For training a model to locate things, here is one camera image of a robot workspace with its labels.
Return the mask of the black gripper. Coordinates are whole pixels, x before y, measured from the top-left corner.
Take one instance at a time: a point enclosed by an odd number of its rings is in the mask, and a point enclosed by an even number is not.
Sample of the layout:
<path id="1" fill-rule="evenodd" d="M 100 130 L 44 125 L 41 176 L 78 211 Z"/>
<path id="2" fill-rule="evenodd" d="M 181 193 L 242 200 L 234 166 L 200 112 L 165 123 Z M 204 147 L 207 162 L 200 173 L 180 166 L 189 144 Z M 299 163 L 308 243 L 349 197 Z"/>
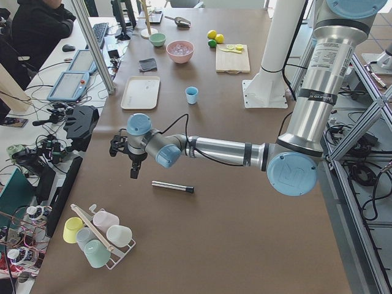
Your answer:
<path id="1" fill-rule="evenodd" d="M 132 166 L 130 169 L 130 178 L 137 179 L 139 171 L 141 169 L 141 163 L 147 158 L 148 154 L 147 153 L 142 153 L 142 154 L 129 153 L 128 156 L 129 156 L 130 160 L 132 161 Z"/>

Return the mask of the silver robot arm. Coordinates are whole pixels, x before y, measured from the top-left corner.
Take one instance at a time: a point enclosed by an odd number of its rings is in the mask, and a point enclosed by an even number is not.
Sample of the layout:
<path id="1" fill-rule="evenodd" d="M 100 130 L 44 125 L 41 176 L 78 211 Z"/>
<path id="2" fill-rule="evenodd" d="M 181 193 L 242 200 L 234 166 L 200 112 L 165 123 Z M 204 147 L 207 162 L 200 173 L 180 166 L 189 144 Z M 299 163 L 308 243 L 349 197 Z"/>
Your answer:
<path id="1" fill-rule="evenodd" d="M 280 193 L 300 196 L 317 182 L 320 144 L 330 112 L 356 46 L 370 33 L 385 1 L 322 1 L 315 11 L 315 48 L 297 95 L 287 130 L 275 143 L 254 145 L 187 134 L 166 135 L 153 128 L 151 118 L 136 113 L 127 122 L 128 153 L 137 178 L 141 163 L 151 156 L 171 167 L 181 156 L 204 157 L 234 167 L 256 166 Z"/>

